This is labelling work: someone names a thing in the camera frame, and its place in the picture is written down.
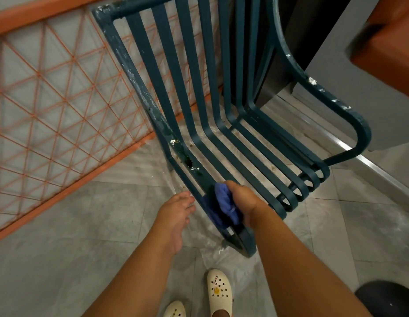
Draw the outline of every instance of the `white crocs shoe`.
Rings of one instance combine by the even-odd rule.
[[[164,312],[164,317],[186,317],[186,309],[179,300],[169,304]]]
[[[207,291],[209,293],[210,315],[223,309],[232,316],[232,289],[227,276],[220,270],[212,269],[207,273]]]

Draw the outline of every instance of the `person's left arm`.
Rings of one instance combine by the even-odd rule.
[[[83,317],[156,316],[193,202],[190,192],[181,192],[162,205],[145,239]]]

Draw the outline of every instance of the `blue cloth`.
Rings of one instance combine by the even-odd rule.
[[[232,199],[232,193],[224,183],[215,184],[215,196],[218,204],[212,202],[209,196],[203,197],[206,213],[215,226],[227,229],[243,221],[243,214]]]

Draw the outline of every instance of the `chair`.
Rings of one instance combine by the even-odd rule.
[[[148,118],[154,128],[156,136],[165,153],[168,165],[174,169],[181,177],[186,187],[191,191],[197,202],[208,213],[208,208],[204,204],[202,194],[194,186],[186,173],[171,155],[171,149],[188,169],[202,190],[209,196],[211,206],[218,209],[218,203],[214,194],[215,180],[209,172],[201,165],[198,159],[191,153],[186,145],[180,128],[178,127],[175,114],[171,107],[170,100],[165,90],[165,84],[161,77],[158,64],[156,63],[152,48],[145,31],[140,11],[152,9],[160,41],[167,58],[168,66],[174,82],[174,87],[179,98],[182,113],[185,118],[187,130],[192,141],[200,152],[208,159],[212,166],[221,174],[225,180],[237,182],[234,176],[226,169],[221,161],[209,150],[197,134],[194,124],[191,107],[188,101],[185,82],[177,57],[174,40],[171,36],[171,29],[165,9],[165,3],[172,0],[122,0],[103,7],[98,7],[92,11],[98,25],[103,31],[110,47],[117,60],[121,64],[124,72],[134,87],[141,103],[148,114]],[[268,19],[270,22],[270,33],[265,40],[265,47],[260,62],[256,62],[256,43],[259,25],[260,2],[266,2],[268,9]],[[266,202],[284,219],[287,212],[293,211],[299,202],[303,201],[310,192],[318,188],[330,175],[329,166],[354,158],[359,155],[369,144],[371,138],[370,128],[363,118],[349,106],[346,106],[313,78],[309,77],[295,62],[289,53],[281,30],[281,23],[278,13],[278,0],[251,0],[250,26],[249,26],[249,49],[247,67],[244,67],[244,36],[245,36],[245,15],[249,11],[245,7],[245,0],[235,0],[235,69],[236,78],[231,80],[230,76],[230,44],[229,44],[229,0],[218,0],[219,32],[221,42],[222,70],[223,70],[223,109],[231,127],[226,127],[221,118],[219,106],[218,83],[216,77],[216,60],[214,50],[213,32],[211,26],[211,13],[209,0],[198,0],[199,15],[204,43],[207,73],[209,78],[210,97],[212,105],[213,119],[218,130],[280,191],[277,196],[272,195],[265,186],[256,179],[249,169],[232,153],[232,151],[215,135],[209,125],[202,80],[197,60],[196,45],[194,42],[193,27],[191,22],[188,0],[175,0],[178,19],[186,56],[189,64],[193,90],[196,96],[200,123],[207,138],[216,148],[228,159],[231,165],[244,176],[252,187],[266,200]],[[141,79],[133,61],[131,60],[124,43],[119,36],[113,21],[125,17],[134,40],[137,44],[140,55],[143,59],[149,78],[153,84],[156,95],[159,99],[163,114],[152,99],[147,87]],[[265,73],[270,63],[272,53],[279,51],[289,72],[294,78],[311,92],[324,105],[336,112],[339,116],[349,122],[355,129],[358,137],[356,146],[349,150],[321,160],[312,151],[300,143],[294,136],[279,126],[275,121],[260,111],[254,104],[257,90],[263,82]],[[257,72],[247,73],[243,80],[244,69],[246,71]],[[233,114],[231,103],[231,82],[236,85],[235,106],[239,116]],[[261,143],[249,130],[246,129],[240,120],[244,120],[253,127],[270,144],[286,156],[294,165],[300,169],[301,174],[296,175],[287,167],[276,155]],[[262,161],[248,149],[232,130],[236,129],[244,136],[261,154],[265,156],[276,168],[278,168],[290,181],[290,185],[285,185]],[[217,227],[223,236],[224,243],[233,247],[244,256],[250,257],[256,252],[256,244],[251,229],[243,224],[231,224],[231,231]]]

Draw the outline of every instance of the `person's left hand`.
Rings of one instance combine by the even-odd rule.
[[[193,205],[194,197],[190,192],[181,192],[173,195],[159,209],[152,229],[162,238],[168,238],[173,247],[174,254],[182,248],[181,232],[190,222],[188,216],[196,210]]]

